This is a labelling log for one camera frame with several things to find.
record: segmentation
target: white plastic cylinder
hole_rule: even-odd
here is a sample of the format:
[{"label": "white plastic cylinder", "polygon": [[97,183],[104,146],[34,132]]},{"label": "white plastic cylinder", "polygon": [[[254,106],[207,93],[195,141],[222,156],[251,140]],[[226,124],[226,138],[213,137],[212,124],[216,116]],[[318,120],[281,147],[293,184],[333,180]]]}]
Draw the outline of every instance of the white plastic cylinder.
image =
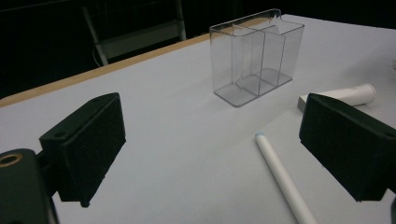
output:
[{"label": "white plastic cylinder", "polygon": [[318,94],[341,100],[349,105],[363,105],[374,100],[375,89],[370,84],[363,84],[357,87],[335,91],[324,91]]},{"label": "white plastic cylinder", "polygon": [[304,198],[297,190],[294,182],[283,166],[281,160],[276,155],[274,149],[265,137],[263,132],[256,133],[256,143],[259,146],[262,155],[267,161],[271,171],[276,179],[277,184],[282,190],[288,204],[296,217],[299,224],[317,224],[317,220],[312,215],[311,210],[305,203]]}]

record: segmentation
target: white table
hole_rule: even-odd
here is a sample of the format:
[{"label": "white table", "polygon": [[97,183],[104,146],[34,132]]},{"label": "white table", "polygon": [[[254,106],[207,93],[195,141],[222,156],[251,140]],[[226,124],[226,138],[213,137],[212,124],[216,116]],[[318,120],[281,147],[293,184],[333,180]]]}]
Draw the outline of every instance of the white table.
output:
[{"label": "white table", "polygon": [[89,208],[53,199],[62,223],[295,223],[254,142],[266,132],[319,223],[390,223],[395,195],[356,203],[300,144],[299,95],[371,83],[358,109],[396,128],[396,31],[291,15],[304,36],[292,82],[240,108],[212,91],[209,41],[0,108],[0,152],[91,98],[120,93],[127,143]]}]

